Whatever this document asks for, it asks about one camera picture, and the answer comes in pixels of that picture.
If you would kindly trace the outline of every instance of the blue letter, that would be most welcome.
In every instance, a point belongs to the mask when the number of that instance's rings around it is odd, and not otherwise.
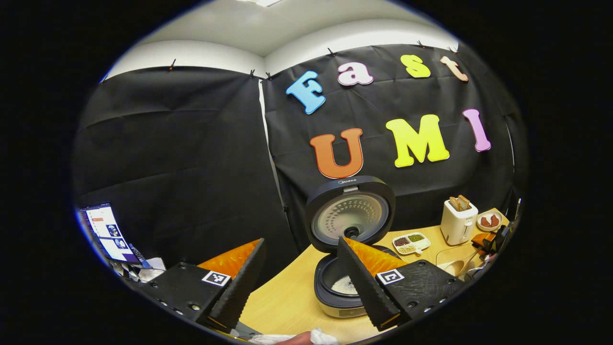
[[[321,92],[323,90],[321,85],[315,80],[310,80],[315,78],[317,78],[316,72],[307,71],[285,90],[286,94],[296,96],[305,105],[307,115],[317,110],[326,101],[326,97],[315,96],[313,94],[313,92]]]

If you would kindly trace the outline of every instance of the white ceiling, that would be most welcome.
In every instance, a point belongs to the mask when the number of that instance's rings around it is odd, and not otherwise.
[[[299,37],[364,19],[396,19],[437,27],[387,0],[282,0],[270,7],[248,1],[213,0],[178,17],[137,45],[194,40],[267,56]]]

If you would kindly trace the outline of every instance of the foam letter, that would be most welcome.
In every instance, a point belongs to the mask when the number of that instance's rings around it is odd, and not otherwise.
[[[400,57],[400,62],[406,66],[406,71],[413,78],[430,77],[430,70],[417,55],[403,55]]]
[[[285,90],[286,94],[296,96],[304,104],[307,115],[312,114],[326,101],[326,97],[315,96],[313,94],[313,92],[323,91],[319,83],[315,80],[310,80],[315,78],[317,78],[316,72],[307,71]]]
[[[386,123],[385,127],[394,133],[398,159],[394,165],[398,168],[413,165],[413,158],[409,156],[409,149],[419,160],[424,162],[426,147],[430,148],[428,153],[429,161],[446,160],[449,158],[449,151],[445,149],[441,131],[438,128],[438,116],[424,115],[419,125],[419,133],[404,119],[397,118]]]
[[[324,134],[311,139],[310,144],[315,148],[319,172],[331,179],[344,179],[357,174],[364,165],[362,145],[360,144],[361,135],[362,130],[360,128],[351,128],[341,132],[341,138],[347,140],[350,157],[349,164],[344,166],[338,166],[334,160],[334,152],[332,151],[334,135]]]
[[[338,71],[342,72],[338,75],[338,82],[343,85],[362,85],[370,84],[375,78],[368,74],[366,65],[359,62],[348,62],[340,65]]]
[[[447,67],[449,67],[451,72],[454,74],[454,76],[458,77],[458,79],[460,79],[463,82],[467,82],[468,81],[468,76],[466,74],[460,72],[460,70],[458,69],[458,64],[455,63],[455,61],[451,61],[448,57],[443,56],[441,58],[441,62],[446,64]]]
[[[473,127],[474,138],[477,143],[474,145],[474,149],[477,152],[487,151],[492,148],[492,143],[487,140],[483,125],[479,119],[479,111],[477,109],[466,109],[462,114],[468,119],[470,125]]]

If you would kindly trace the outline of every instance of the small plate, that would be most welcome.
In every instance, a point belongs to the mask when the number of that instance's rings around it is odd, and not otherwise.
[[[498,225],[496,225],[495,227],[485,227],[485,226],[481,225],[481,219],[483,217],[485,217],[485,219],[487,219],[488,222],[491,222],[493,215],[495,215],[496,218],[498,218]],[[502,214],[500,212],[497,212],[497,211],[487,211],[487,212],[483,212],[482,214],[479,214],[477,216],[477,226],[479,227],[479,229],[481,229],[483,231],[494,231],[494,230],[500,228],[501,224],[502,224]]]
[[[423,238],[418,241],[411,241],[409,237],[414,236],[414,235],[419,235]],[[401,238],[406,239],[406,242],[408,243],[402,244],[402,245],[396,245],[395,243],[396,240],[401,239]],[[430,247],[431,245],[430,240],[424,234],[417,233],[417,232],[398,236],[392,240],[392,244],[394,245],[394,248],[396,248],[396,251],[402,255],[409,255],[412,253],[421,254],[422,250]]]

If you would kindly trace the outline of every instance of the rice cooker lid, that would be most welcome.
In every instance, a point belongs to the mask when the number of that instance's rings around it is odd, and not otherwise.
[[[306,202],[305,228],[320,252],[335,254],[342,236],[374,244],[394,218],[392,189],[373,176],[352,176],[321,185]]]

